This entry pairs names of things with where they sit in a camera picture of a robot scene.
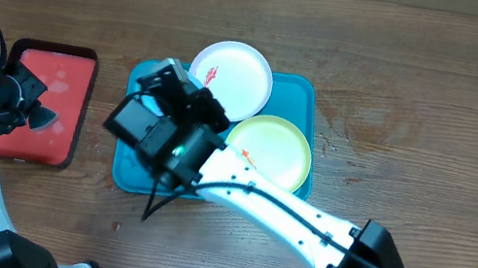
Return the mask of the dark green sponge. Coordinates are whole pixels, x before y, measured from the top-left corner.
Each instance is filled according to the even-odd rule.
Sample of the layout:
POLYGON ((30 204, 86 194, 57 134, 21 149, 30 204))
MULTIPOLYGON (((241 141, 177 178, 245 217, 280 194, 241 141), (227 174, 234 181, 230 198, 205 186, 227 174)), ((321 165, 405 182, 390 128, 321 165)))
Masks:
POLYGON ((30 110, 27 120, 31 130, 44 130, 58 121, 58 115, 47 107, 36 106, 30 110))

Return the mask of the white plate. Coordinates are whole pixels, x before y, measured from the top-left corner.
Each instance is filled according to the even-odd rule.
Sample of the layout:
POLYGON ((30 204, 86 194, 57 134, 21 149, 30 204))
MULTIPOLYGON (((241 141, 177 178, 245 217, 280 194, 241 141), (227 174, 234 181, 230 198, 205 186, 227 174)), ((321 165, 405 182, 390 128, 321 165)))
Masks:
POLYGON ((272 94, 273 72, 267 60, 244 43, 208 46, 192 60, 189 72, 212 92, 231 122, 256 115, 272 94))

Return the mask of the yellow-green plate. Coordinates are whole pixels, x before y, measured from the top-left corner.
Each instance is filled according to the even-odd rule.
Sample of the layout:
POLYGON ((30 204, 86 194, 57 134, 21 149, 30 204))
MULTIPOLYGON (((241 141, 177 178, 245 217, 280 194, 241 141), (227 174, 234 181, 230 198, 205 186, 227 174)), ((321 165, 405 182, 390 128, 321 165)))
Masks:
POLYGON ((312 152, 301 130, 277 116, 241 121, 226 141, 268 180, 294 193, 309 177, 312 152))

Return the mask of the light blue plate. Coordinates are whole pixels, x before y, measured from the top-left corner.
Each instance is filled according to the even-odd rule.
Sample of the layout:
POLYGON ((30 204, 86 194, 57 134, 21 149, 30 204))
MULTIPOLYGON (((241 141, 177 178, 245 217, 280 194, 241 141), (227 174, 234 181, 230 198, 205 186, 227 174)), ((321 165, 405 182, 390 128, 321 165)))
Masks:
POLYGON ((146 108, 158 116, 178 118, 188 103, 190 94, 203 88, 202 83, 187 73, 184 68, 175 68, 147 61, 141 64, 141 101, 146 108))

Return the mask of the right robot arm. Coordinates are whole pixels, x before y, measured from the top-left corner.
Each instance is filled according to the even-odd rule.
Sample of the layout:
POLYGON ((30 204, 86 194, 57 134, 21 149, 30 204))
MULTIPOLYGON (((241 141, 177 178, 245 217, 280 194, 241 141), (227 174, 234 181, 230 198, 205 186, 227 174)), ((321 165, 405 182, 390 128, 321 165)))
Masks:
POLYGON ((288 245, 310 268, 404 268, 390 231, 336 218, 271 183, 221 134, 229 121, 207 88, 167 58, 139 80, 104 127, 175 195, 232 209, 288 245))

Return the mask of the dark red water tray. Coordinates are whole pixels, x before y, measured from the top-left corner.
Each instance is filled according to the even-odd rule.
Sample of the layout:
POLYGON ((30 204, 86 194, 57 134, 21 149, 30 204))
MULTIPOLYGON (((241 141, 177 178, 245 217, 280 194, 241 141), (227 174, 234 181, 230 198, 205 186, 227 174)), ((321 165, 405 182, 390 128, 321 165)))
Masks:
POLYGON ((0 157, 59 168, 69 165, 98 73, 97 57, 88 48, 26 38, 15 42, 10 58, 47 86, 39 100, 56 119, 36 130, 23 125, 0 135, 0 157))

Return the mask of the teal plastic serving tray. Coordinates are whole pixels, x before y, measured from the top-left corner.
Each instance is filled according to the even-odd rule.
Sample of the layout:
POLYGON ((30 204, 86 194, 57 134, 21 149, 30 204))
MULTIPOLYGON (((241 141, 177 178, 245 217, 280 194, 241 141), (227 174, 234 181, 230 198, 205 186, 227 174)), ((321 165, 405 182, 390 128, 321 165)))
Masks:
MULTIPOLYGON (((140 90, 141 87, 137 79, 149 74, 159 62, 161 61, 151 59, 140 62, 134 67, 128 77, 126 94, 140 90)), ((274 73, 272 93, 266 105, 259 112, 261 116, 282 117, 295 125, 308 141, 310 156, 313 154, 312 148, 315 144, 315 93, 310 82, 302 76, 274 73)), ((154 184, 153 180, 136 158, 135 150, 118 140, 115 151, 112 165, 112 178, 115 185, 126 192, 150 194, 154 184)), ((305 182, 293 195, 306 201, 312 192, 312 177, 313 167, 311 166, 305 182)))

